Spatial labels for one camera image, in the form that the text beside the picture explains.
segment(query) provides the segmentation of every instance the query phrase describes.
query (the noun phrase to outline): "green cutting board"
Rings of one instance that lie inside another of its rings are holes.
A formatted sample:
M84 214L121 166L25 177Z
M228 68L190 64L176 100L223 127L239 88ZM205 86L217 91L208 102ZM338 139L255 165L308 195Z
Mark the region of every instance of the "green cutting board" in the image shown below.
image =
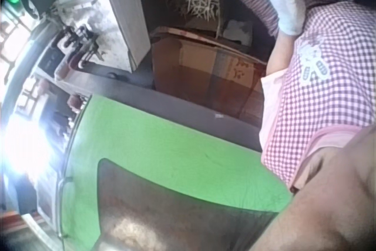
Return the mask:
M63 191L63 232L79 250L90 250L100 235L97 172L103 158L158 185L222 205L279 212L291 199L261 164L260 153L93 96L69 154L66 176L73 183Z

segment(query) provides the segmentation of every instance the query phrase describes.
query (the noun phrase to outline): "pink checkered apron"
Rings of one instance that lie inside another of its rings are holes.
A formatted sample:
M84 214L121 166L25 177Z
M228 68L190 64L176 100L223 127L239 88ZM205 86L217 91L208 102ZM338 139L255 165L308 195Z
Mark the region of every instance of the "pink checkered apron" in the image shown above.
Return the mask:
M262 156L262 162L289 187L317 138L343 129L357 132L375 122L375 19L374 11L352 2L309 11ZM313 72L302 83L304 48L314 58L319 53L329 76Z

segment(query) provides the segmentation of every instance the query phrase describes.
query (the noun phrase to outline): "brown box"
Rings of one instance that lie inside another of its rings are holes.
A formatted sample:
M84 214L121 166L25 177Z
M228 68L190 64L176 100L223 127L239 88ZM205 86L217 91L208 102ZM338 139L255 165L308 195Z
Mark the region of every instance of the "brown box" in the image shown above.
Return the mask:
M263 62L179 29L159 28L152 37L157 91L261 126Z

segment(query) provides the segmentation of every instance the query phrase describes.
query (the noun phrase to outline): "skin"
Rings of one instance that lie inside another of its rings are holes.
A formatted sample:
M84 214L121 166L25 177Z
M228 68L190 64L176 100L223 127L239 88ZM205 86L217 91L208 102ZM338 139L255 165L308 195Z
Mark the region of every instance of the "skin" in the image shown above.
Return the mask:
M288 67L295 39L279 33L268 75ZM372 125L323 164L250 251L374 250L375 164Z

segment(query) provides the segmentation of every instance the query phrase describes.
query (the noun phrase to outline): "white glove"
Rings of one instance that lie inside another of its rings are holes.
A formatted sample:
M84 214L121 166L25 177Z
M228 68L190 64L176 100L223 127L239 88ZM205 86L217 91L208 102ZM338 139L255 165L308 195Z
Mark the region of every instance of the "white glove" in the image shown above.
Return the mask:
M287 35L299 35L306 19L306 5L303 0L270 0L278 13L278 27Z

